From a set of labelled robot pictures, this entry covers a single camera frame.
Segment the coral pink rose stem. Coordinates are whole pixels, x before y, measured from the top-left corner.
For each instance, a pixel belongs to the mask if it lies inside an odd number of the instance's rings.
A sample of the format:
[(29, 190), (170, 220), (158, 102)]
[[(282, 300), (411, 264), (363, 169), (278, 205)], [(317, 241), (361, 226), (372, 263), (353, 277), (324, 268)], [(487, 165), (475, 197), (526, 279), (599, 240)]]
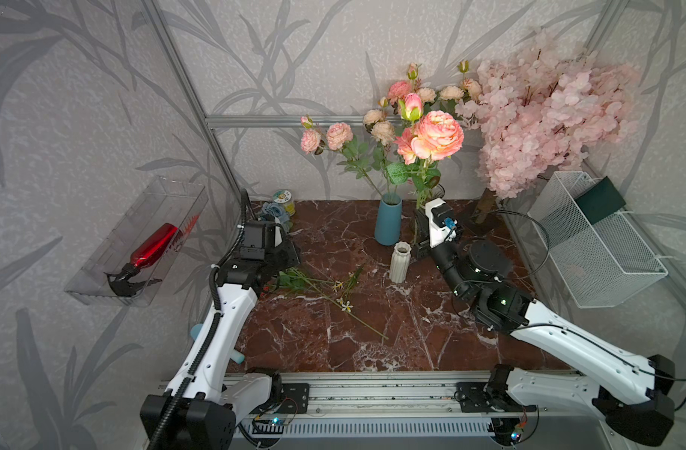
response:
[(395, 140), (399, 161), (388, 164), (385, 174), (394, 186), (410, 182), (415, 208), (423, 211), (441, 181), (439, 162), (461, 150), (464, 131), (448, 112), (425, 112), (425, 103), (416, 93), (407, 94), (397, 106), (406, 127)]

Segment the cream pink rose stem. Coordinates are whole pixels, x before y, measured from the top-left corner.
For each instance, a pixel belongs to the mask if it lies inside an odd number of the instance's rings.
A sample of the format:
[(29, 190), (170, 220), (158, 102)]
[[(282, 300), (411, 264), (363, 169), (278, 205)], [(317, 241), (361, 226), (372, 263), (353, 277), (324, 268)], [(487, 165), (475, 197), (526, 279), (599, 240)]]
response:
[(415, 93), (425, 105), (432, 105), (438, 99), (438, 93), (433, 88), (420, 87)]

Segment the deep pink rose stem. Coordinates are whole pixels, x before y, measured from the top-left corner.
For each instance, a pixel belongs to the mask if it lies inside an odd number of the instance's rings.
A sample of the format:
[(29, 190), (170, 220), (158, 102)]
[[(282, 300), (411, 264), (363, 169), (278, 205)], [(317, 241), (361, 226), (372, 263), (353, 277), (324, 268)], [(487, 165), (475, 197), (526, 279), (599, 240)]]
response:
[(419, 64), (410, 63), (406, 71), (406, 78), (402, 81), (394, 82), (389, 87), (387, 99), (390, 105), (397, 105), (401, 99), (404, 99), (410, 93), (414, 93), (421, 86), (419, 71)]

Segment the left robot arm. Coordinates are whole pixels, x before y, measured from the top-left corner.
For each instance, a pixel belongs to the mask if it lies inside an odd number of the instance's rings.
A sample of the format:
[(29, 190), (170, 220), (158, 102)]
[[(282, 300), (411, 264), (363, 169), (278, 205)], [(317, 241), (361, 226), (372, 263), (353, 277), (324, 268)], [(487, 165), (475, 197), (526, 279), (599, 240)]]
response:
[(239, 231), (233, 250), (212, 267), (213, 303), (190, 352), (164, 393), (142, 404), (151, 449), (227, 449), (244, 418), (283, 401), (275, 369), (251, 369), (231, 386), (224, 379), (265, 286), (299, 266), (299, 250), (276, 221), (249, 221)]

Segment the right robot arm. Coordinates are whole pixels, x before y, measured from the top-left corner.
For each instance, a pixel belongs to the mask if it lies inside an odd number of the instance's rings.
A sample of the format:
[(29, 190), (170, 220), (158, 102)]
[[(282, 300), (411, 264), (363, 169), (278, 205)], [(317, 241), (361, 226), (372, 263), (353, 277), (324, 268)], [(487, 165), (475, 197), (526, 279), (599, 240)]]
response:
[(465, 256), (456, 246), (451, 221), (418, 225), (416, 242), (432, 258), (455, 299), (491, 331), (537, 347), (566, 363), (568, 375), (536, 375), (499, 364), (484, 388), (462, 394), (499, 412), (553, 406), (590, 414), (610, 429), (642, 446), (661, 446), (675, 420), (669, 397), (674, 363), (656, 354), (645, 357), (626, 352), (571, 324), (505, 281), (511, 262), (490, 241), (473, 243)]

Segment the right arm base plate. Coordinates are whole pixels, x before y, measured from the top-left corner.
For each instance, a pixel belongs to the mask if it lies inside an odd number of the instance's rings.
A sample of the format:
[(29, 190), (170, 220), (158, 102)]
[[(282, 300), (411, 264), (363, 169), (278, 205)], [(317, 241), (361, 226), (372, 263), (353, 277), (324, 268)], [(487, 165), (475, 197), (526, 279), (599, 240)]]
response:
[(485, 382), (458, 382), (453, 397), (463, 413), (535, 413), (534, 405), (522, 406), (505, 392), (487, 392)]

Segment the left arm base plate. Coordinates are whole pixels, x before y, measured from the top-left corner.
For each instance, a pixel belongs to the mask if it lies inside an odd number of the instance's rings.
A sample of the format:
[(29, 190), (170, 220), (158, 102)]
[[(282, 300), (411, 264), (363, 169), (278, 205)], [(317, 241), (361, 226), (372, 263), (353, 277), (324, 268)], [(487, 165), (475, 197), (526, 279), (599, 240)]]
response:
[(272, 395), (264, 407), (266, 414), (306, 414), (310, 400), (310, 384), (274, 386)]

